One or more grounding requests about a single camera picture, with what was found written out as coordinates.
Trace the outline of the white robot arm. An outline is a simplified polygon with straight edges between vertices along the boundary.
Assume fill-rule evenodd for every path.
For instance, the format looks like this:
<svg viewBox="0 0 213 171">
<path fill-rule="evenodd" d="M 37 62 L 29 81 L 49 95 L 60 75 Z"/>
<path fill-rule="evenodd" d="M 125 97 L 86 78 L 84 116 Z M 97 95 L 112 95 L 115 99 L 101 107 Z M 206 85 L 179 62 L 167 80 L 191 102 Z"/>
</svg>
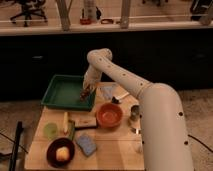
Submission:
<svg viewBox="0 0 213 171">
<path fill-rule="evenodd" d="M 145 171 L 194 171 L 182 102 L 165 83 L 152 83 L 114 64 L 108 48 L 87 53 L 83 90 L 93 92 L 106 74 L 139 102 Z"/>
</svg>

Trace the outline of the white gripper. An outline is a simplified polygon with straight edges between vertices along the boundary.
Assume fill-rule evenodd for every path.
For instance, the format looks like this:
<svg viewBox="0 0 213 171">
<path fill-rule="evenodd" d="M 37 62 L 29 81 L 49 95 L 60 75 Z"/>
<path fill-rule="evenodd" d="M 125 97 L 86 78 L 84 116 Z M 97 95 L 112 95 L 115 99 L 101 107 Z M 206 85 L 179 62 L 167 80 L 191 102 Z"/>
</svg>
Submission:
<svg viewBox="0 0 213 171">
<path fill-rule="evenodd" d="M 102 73 L 94 68 L 89 68 L 83 79 L 83 88 L 93 92 L 100 82 Z"/>
</svg>

